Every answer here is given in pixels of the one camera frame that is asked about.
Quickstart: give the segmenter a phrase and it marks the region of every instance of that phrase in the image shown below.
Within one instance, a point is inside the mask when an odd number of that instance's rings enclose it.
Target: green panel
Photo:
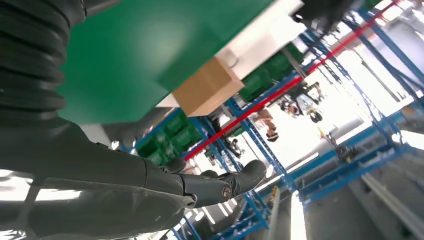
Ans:
[[[59,91],[78,124],[137,121],[274,0],[125,0],[74,28]]]

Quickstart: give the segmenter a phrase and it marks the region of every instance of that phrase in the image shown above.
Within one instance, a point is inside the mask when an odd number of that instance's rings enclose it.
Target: red metal beam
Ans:
[[[308,73],[312,73],[315,71],[319,66],[321,66],[323,63],[325,63],[328,59],[334,57],[337,53],[344,50],[352,41],[354,41],[356,38],[358,38],[359,35],[361,35],[366,29],[371,27],[375,24],[375,19],[380,18],[385,11],[387,11],[392,6],[396,5],[400,0],[394,0],[392,1],[388,6],[383,8],[381,11],[379,11],[376,15],[372,17],[372,20],[367,22],[366,24],[362,25],[360,28],[354,31],[354,34],[340,42],[339,45],[337,45],[329,54],[325,56],[325,58],[321,59],[320,62],[315,63],[310,69],[308,69]],[[213,135],[211,138],[206,140],[204,143],[200,144],[199,146],[195,147],[193,151],[188,154],[184,159],[188,161],[189,159],[193,158],[196,154],[198,154],[202,149],[204,149],[207,145],[213,143],[218,138],[222,137],[226,132],[228,132],[230,129],[235,127],[237,124],[239,124],[242,120],[246,119],[250,114],[257,112],[261,107],[263,107],[265,104],[272,101],[274,98],[280,96],[281,94],[285,93],[287,90],[295,86],[296,84],[300,83],[302,81],[302,78],[300,76],[294,78],[291,82],[286,84],[285,86],[278,89],[276,92],[272,93],[270,96],[253,106],[251,109],[243,113],[241,116],[239,116],[236,120],[231,122],[228,126],[226,126],[224,129]]]

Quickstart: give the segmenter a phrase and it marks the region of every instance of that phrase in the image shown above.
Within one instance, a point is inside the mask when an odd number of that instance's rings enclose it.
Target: blue shelving frame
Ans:
[[[358,11],[360,16],[365,21],[371,21],[372,16],[363,11]],[[347,24],[352,30],[357,30],[360,26],[354,22],[354,19],[344,19],[343,22]],[[401,86],[410,94],[414,102],[409,105],[410,108],[415,110],[415,113],[418,115],[423,115],[424,113],[424,101],[417,96],[415,91],[411,86],[420,89],[424,93],[424,73],[419,70],[414,63],[402,52],[402,50],[395,45],[395,43],[386,35],[386,33],[377,25],[372,25],[370,27],[375,34],[381,38],[381,40],[395,53],[395,55],[411,70],[411,72],[416,75],[418,81],[412,80],[410,77],[406,76],[404,73],[392,66],[372,45],[366,37],[361,34],[358,34],[357,37],[362,43],[373,53],[377,60],[379,60],[382,65],[395,77]],[[300,35],[300,39],[306,44],[306,46],[312,46],[313,42],[316,41],[317,37],[310,31],[306,31]],[[311,68],[315,62],[320,61],[323,56],[327,56],[330,53],[330,50],[323,44],[319,43],[314,46],[314,49],[311,51],[316,59],[310,63],[301,66],[305,72],[308,72],[308,69]],[[338,75],[332,67],[324,63],[323,67],[330,73],[334,78],[335,84],[352,84],[353,87],[357,90],[358,95],[362,96],[363,104],[368,110],[368,115],[371,119],[372,125],[362,132],[356,134],[355,136],[349,138],[342,144],[346,147],[354,147],[360,143],[363,143],[375,136],[384,137],[385,141],[381,144],[375,146],[373,149],[369,149],[367,152],[355,157],[349,162],[339,162],[339,165],[336,169],[330,171],[324,176],[316,179],[315,181],[305,185],[300,186],[297,184],[297,181],[307,173],[319,169],[321,166],[328,163],[330,160],[337,158],[336,151],[333,149],[325,154],[322,154],[315,159],[307,162],[300,168],[287,173],[286,169],[281,165],[278,160],[278,157],[273,153],[273,151],[268,147],[267,143],[264,141],[263,137],[260,135],[258,130],[255,128],[252,121],[248,118],[241,121],[241,126],[246,130],[248,135],[252,138],[253,142],[257,145],[259,150],[264,155],[265,159],[274,167],[274,170],[280,176],[280,182],[283,183],[283,186],[287,187],[292,194],[298,194],[299,198],[305,206],[316,201],[320,198],[323,198],[327,194],[336,191],[354,179],[360,177],[361,175],[368,173],[372,170],[375,170],[385,163],[392,161],[404,154],[415,154],[415,149],[409,146],[407,143],[401,141],[400,143],[395,143],[392,141],[392,134],[398,134],[402,137],[398,124],[406,121],[405,116],[401,110],[385,116],[378,110],[378,108],[371,102],[371,100],[366,96],[366,94],[358,87],[355,81],[352,79],[348,71],[338,62],[337,57],[333,56],[328,59],[331,61],[336,69],[341,75]],[[279,89],[283,88],[295,78],[298,77],[298,74],[293,71],[288,76],[284,77],[283,80],[273,87],[261,94],[253,102],[247,104],[243,108],[238,106],[235,99],[231,98],[226,102],[226,105],[229,107],[231,112],[235,117],[239,117],[249,111],[253,106],[262,102],[264,99],[268,98],[270,95],[274,94]],[[152,134],[155,134],[158,129],[160,129],[164,124],[166,124],[170,119],[172,119],[176,114],[178,114],[181,109],[177,109],[171,114],[169,114],[156,128],[154,128],[150,133],[148,133],[145,138],[139,139],[134,148],[140,146],[145,139],[147,139]],[[206,117],[195,117],[190,118],[196,129],[200,132],[203,137],[203,141],[208,139],[208,135],[213,136],[216,134],[211,123]],[[236,160],[230,153],[230,151],[225,147],[223,141],[218,139],[216,143],[223,150],[219,150],[213,145],[210,144],[208,147],[211,149],[213,154],[216,156],[217,161],[221,166],[227,171],[230,171],[230,167],[226,163],[228,159],[231,164],[234,166],[236,171],[240,171],[240,167],[237,164]],[[123,150],[128,152],[131,151],[130,148],[121,146]],[[213,236],[211,239],[242,239],[248,234],[257,231],[261,228],[268,228],[267,217],[270,214],[270,209],[267,204],[264,202],[263,197],[266,197],[271,193],[271,188],[274,185],[268,186],[266,189],[257,193],[256,191],[251,191],[245,193],[242,197],[246,200],[246,208],[243,209],[241,217],[238,219],[237,223],[232,225],[230,228],[225,231]],[[200,239],[200,235],[197,233],[193,225],[186,219],[190,232],[194,239]],[[177,231],[172,229],[175,237],[179,240],[187,239],[185,234],[180,236]]]

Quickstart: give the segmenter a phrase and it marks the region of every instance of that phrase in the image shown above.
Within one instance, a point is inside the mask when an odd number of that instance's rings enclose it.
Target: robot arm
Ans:
[[[58,117],[71,28],[118,2],[0,1],[0,177],[8,184],[0,189],[0,232],[24,231],[28,240],[136,236],[169,229],[185,208],[225,202],[264,177],[260,161],[216,178],[163,172],[90,142]],[[8,200],[7,191],[24,195]],[[43,199],[46,191],[79,195]]]

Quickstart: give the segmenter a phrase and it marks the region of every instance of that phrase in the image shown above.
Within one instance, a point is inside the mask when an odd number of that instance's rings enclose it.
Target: green plastic bin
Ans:
[[[148,158],[154,152],[158,150],[159,146],[157,143],[156,135],[150,136],[146,139],[141,146],[138,147],[137,152],[140,157]]]
[[[242,126],[240,126],[239,128],[237,128],[232,134],[231,134],[231,136],[233,137],[233,138],[235,138],[235,137],[237,137],[237,136],[239,136],[239,135],[241,135],[242,133],[244,133],[246,130],[245,130],[245,128],[244,127],[242,127]]]
[[[287,44],[285,48],[299,64],[303,62],[303,53],[300,52],[293,43]],[[269,72],[269,76],[276,81],[283,80],[285,76],[293,71],[293,67],[289,60],[281,51],[271,56],[262,66]]]
[[[147,159],[156,165],[165,165],[167,162],[169,162],[167,156],[160,148],[150,154]]]
[[[373,9],[377,4],[379,4],[382,0],[366,0],[363,4],[363,8],[367,11]]]
[[[249,103],[268,90],[273,85],[273,79],[264,67],[259,66],[243,79],[243,83],[244,87],[238,93],[243,101]]]
[[[163,162],[164,164],[168,164],[171,160],[175,159],[179,155],[175,147],[170,142],[168,142],[166,146],[162,147],[162,150],[166,156],[166,159]]]
[[[207,158],[210,158],[210,157],[212,157],[213,155],[214,155],[214,152],[209,148],[209,149],[207,149],[205,152],[204,152],[204,155],[207,157]]]
[[[171,138],[189,124],[189,118],[181,111],[163,126],[163,131]]]
[[[171,138],[172,145],[178,153],[186,152],[191,146],[202,140],[202,136],[194,126],[189,125]]]

